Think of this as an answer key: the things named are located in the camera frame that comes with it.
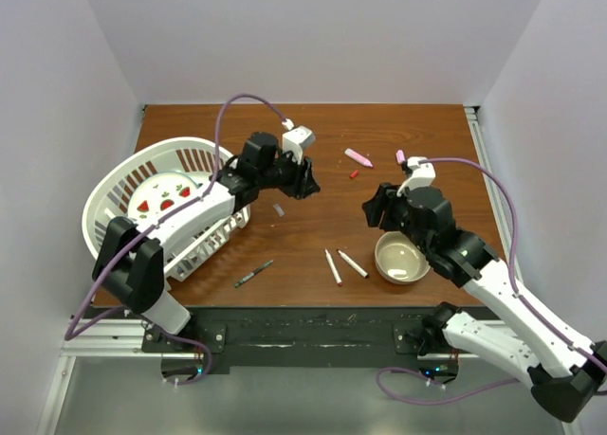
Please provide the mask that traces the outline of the white marker black tip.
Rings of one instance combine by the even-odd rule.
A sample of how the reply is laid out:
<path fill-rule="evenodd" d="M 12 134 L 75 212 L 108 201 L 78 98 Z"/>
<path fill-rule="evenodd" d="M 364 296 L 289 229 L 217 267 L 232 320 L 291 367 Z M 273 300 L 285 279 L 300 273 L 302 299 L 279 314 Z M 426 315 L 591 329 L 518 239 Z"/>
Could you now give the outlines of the white marker black tip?
<path fill-rule="evenodd" d="M 368 279 L 369 273 L 355 260 L 353 260 L 350 256 L 348 256 L 345 252 L 341 250 L 337 250 L 340 257 L 352 268 L 354 269 L 362 278 Z"/>

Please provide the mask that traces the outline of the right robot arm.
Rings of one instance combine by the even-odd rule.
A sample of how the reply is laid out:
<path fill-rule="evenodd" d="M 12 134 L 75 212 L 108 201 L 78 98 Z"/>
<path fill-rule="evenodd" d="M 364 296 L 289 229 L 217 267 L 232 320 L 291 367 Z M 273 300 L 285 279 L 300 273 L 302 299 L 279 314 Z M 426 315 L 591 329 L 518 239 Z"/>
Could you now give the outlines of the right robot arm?
<path fill-rule="evenodd" d="M 456 224 L 434 187 L 397 191 L 379 185 L 362 209 L 369 227 L 406 236 L 432 270 L 482 301 L 510 330 L 505 335 L 443 302 L 423 321 L 425 346 L 475 354 L 509 373 L 556 419 L 572 423 L 606 382 L 606 344 L 568 326 L 522 283 L 478 235 Z"/>

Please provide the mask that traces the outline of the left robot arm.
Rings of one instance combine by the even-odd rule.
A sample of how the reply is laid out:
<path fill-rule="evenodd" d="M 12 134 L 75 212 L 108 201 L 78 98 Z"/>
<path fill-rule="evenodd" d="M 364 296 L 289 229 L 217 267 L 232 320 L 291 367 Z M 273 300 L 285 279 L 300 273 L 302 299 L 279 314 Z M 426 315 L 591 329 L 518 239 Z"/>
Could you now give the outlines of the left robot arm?
<path fill-rule="evenodd" d="M 295 127 L 282 136 L 255 132 L 239 154 L 203 138 L 171 138 L 127 158 L 89 196 L 82 230 L 96 262 L 99 288 L 121 306 L 162 328 L 176 352 L 196 341 L 191 312 L 169 292 L 168 278 L 184 281 L 248 221 L 261 190 L 304 199 L 319 191 L 304 151 L 315 140 Z"/>

